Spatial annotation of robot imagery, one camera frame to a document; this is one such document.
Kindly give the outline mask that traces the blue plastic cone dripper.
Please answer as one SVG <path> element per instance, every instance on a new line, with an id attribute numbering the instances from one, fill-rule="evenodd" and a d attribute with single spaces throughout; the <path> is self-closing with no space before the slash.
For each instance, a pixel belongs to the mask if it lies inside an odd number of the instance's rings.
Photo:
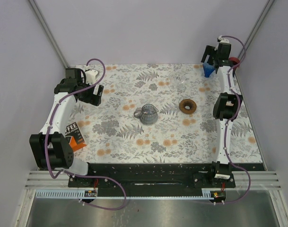
<path id="1" fill-rule="evenodd" d="M 204 62 L 202 66 L 203 66 L 203 71 L 204 71 L 204 77 L 206 78 L 209 78 L 210 75 L 215 71 L 215 67 L 208 64 L 207 62 Z"/>

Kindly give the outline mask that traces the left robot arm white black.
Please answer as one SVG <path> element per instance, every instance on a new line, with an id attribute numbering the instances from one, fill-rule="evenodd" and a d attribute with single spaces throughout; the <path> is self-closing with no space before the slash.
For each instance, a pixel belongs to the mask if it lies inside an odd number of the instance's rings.
<path id="1" fill-rule="evenodd" d="M 65 138 L 66 127 L 77 101 L 94 106 L 101 104 L 104 87 L 95 85 L 97 70 L 67 68 L 65 78 L 54 89 L 54 101 L 47 121 L 38 134 L 29 139 L 35 162 L 39 168 L 67 171 L 79 175 L 79 182 L 90 187 L 95 175 L 88 164 L 74 157 L 70 142 Z"/>

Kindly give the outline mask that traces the wooden dripper ring holder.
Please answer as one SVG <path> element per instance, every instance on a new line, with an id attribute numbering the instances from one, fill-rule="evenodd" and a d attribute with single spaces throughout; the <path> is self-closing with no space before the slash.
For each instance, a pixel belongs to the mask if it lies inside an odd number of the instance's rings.
<path id="1" fill-rule="evenodd" d="M 196 111 L 197 105 L 191 99 L 184 99 L 179 103 L 179 109 L 184 114 L 192 114 Z"/>

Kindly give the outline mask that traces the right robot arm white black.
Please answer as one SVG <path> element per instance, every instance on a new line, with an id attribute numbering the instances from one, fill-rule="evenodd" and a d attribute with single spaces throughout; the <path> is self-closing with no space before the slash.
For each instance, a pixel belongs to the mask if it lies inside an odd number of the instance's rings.
<path id="1" fill-rule="evenodd" d="M 230 139 L 243 98 L 236 92 L 233 67 L 237 62 L 230 60 L 230 52 L 231 44 L 223 39 L 216 47 L 207 45 L 201 60 L 204 77 L 208 78 L 214 72 L 220 82 L 220 94 L 213 107 L 213 117 L 217 124 L 217 149 L 215 161 L 202 174 L 201 183 L 204 187 L 221 187 L 233 182 Z"/>

